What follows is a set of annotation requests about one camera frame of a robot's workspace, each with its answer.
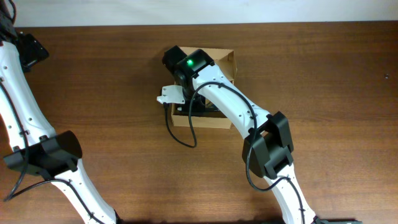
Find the brown cardboard box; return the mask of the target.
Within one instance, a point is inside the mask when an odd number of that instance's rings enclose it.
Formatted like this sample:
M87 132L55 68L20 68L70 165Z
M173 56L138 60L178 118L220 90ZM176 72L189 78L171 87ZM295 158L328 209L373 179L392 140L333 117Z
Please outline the brown cardboard box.
M234 50L210 48L201 48L201 50L206 52L215 61L215 64L219 66L226 78L231 83L234 83L237 75ZM185 102L184 105L172 105L171 119L174 126L189 127L188 106L188 102ZM232 125L232 122L210 100L204 97L193 105L192 123L195 128L229 129Z

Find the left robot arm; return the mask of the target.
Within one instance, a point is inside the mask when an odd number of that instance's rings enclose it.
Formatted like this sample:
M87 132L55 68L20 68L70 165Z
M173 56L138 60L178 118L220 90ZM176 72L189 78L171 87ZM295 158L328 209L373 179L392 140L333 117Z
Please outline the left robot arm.
M51 183L85 223L121 223L88 177L75 134L56 133L41 112L24 74L49 53L33 35L16 31L16 14L13 1L1 1L1 118L12 149L3 159L20 173L4 201Z

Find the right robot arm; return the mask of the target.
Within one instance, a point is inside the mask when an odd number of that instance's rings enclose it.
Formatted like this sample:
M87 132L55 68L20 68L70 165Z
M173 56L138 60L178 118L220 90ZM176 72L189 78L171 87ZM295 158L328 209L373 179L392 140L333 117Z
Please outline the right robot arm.
M158 102L181 106L193 127L193 118L213 110L222 113L244 140L242 158L249 185L271 191L285 223L319 223L303 196L294 169L294 144L289 121L281 112L270 114L239 91L216 62L202 49L186 54L179 46L165 51L162 63L175 80L173 93L162 92Z

